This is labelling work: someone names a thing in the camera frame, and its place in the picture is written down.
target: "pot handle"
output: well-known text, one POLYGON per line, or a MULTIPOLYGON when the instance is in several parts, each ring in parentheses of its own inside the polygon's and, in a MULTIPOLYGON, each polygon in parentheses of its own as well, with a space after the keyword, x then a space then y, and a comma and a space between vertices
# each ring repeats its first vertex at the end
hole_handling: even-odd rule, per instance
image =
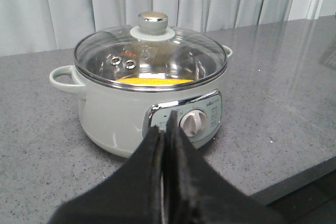
POLYGON ((49 81, 51 85, 60 91, 77 94, 82 98, 85 98, 85 84, 78 79, 78 77, 74 74, 74 71, 75 66, 73 65, 56 68, 50 73, 49 81), (56 78, 60 76, 70 76, 75 84, 67 84, 56 81, 56 78))
POLYGON ((224 48, 225 52, 227 53, 227 58, 230 58, 232 53, 233 53, 232 49, 227 47, 227 46, 224 46, 224 45, 222 45, 222 47, 224 48))

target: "white pot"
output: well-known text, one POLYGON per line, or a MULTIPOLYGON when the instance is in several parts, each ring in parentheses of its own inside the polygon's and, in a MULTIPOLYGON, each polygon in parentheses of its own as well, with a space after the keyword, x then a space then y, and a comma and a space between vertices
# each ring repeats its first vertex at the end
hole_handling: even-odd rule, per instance
MULTIPOLYGON (((231 56, 232 50, 223 47, 226 58, 231 56)), ((221 124, 225 68, 226 65, 207 81, 171 89, 124 88, 127 86, 116 82, 110 86, 86 76, 77 66, 59 67, 50 73, 49 79, 55 88, 78 96, 80 123, 97 145, 128 157, 150 126, 157 125, 160 130, 165 130, 165 122, 172 110, 178 111, 178 122, 195 147, 212 139, 221 124), (62 75, 71 76, 74 84, 56 81, 62 75)))

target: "lid knob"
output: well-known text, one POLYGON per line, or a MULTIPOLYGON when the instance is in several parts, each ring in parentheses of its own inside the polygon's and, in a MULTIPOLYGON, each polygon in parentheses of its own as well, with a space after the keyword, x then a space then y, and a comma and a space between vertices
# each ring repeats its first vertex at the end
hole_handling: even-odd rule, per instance
POLYGON ((164 13, 144 12, 138 15, 140 32, 149 35, 162 35, 166 33, 168 17, 164 13))

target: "silver trim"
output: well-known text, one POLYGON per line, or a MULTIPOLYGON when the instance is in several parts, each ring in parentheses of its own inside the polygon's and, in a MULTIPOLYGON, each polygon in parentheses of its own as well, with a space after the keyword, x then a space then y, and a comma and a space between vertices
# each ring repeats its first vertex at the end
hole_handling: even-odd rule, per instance
POLYGON ((135 60, 128 60, 125 62, 125 68, 126 69, 133 69, 137 66, 137 63, 135 60))
POLYGON ((177 100, 177 101, 162 102, 162 103, 158 103, 158 104, 152 105, 146 111, 145 117, 143 119, 142 136, 143 137, 146 136, 146 133, 147 133, 148 129, 151 126, 153 115, 154 115, 154 113, 157 110, 166 109, 166 108, 173 108, 173 107, 177 107, 177 106, 181 106, 181 105, 185 105, 185 104, 189 104, 189 103, 194 103, 194 102, 202 101, 204 99, 207 99, 207 98, 210 98, 210 97, 214 97, 215 95, 219 95, 220 99, 222 101, 221 102, 221 110, 222 110, 222 112, 221 112, 221 117, 220 117, 219 123, 218 123, 218 126, 219 126, 221 124, 220 122, 222 121, 222 116, 223 116, 223 98, 222 98, 222 94, 220 93, 220 91, 218 89, 215 89, 214 91, 212 91, 212 92, 210 92, 208 94, 199 95, 197 97, 192 97, 192 98, 187 98, 187 99, 177 100))
POLYGON ((110 60, 111 65, 119 65, 121 62, 121 57, 119 56, 113 56, 112 59, 110 60))

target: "control dial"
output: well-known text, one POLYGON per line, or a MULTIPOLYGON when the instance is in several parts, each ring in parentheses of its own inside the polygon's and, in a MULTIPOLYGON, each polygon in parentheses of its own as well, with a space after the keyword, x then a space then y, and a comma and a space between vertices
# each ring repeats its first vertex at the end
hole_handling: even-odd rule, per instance
POLYGON ((188 137, 193 137, 204 129, 205 123, 206 114, 202 110, 191 110, 182 117, 180 127, 188 137))

